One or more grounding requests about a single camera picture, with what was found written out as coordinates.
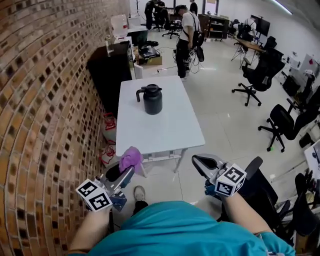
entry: gray sneaker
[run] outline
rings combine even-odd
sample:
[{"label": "gray sneaker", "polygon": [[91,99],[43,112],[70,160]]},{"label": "gray sneaker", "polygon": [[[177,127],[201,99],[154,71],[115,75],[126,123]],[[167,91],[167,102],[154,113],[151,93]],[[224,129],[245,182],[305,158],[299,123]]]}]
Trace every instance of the gray sneaker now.
[{"label": "gray sneaker", "polygon": [[145,201],[146,191],[143,186],[136,186],[133,190],[133,196],[135,201]]}]

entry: black cabinet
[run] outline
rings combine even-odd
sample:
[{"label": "black cabinet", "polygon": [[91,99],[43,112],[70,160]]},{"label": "black cabinet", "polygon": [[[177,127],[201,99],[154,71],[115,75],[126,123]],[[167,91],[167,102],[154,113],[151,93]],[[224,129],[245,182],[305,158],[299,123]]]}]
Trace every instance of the black cabinet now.
[{"label": "black cabinet", "polygon": [[97,48],[87,66],[105,111],[117,117],[121,82],[135,78],[130,43],[114,44],[109,56],[106,46]]}]

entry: white table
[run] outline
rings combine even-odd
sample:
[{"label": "white table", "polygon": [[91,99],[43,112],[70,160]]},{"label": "white table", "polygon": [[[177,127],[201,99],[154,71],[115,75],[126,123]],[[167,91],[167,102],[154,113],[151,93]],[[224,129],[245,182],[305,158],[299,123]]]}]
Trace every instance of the white table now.
[{"label": "white table", "polygon": [[[162,111],[156,115],[145,112],[143,95],[137,102],[136,91],[156,84],[162,88]],[[205,144],[194,109],[179,76],[162,76],[121,83],[116,128],[116,155],[122,156],[134,146],[143,155],[143,162],[179,159],[174,172],[188,148]]]},{"label": "white table", "polygon": [[318,140],[315,144],[304,151],[304,156],[309,170],[313,171],[313,178],[315,178],[315,180],[320,179],[320,165],[318,164],[317,159],[313,157],[313,153],[315,152],[314,145],[316,145],[317,143],[320,143],[320,140]]}]

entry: fluorescent light tube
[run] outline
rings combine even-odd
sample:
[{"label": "fluorescent light tube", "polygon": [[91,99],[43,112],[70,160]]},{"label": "fluorescent light tube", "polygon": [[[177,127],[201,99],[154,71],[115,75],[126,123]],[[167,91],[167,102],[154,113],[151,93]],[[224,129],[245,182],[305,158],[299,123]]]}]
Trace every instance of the fluorescent light tube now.
[{"label": "fluorescent light tube", "polygon": [[271,2],[275,3],[277,6],[279,6],[281,9],[283,9],[286,13],[292,15],[292,12],[289,11],[286,7],[284,7],[281,3],[279,3],[276,0],[271,0]]}]

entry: black thermos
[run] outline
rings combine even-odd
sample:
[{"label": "black thermos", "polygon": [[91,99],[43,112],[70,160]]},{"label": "black thermos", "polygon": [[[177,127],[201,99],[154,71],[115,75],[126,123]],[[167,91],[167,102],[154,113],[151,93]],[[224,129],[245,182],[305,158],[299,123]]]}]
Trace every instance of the black thermos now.
[{"label": "black thermos", "polygon": [[140,102],[139,93],[143,94],[143,103],[145,112],[149,115],[156,115],[162,110],[162,88],[159,88],[156,84],[149,84],[141,87],[136,91],[136,100]]}]

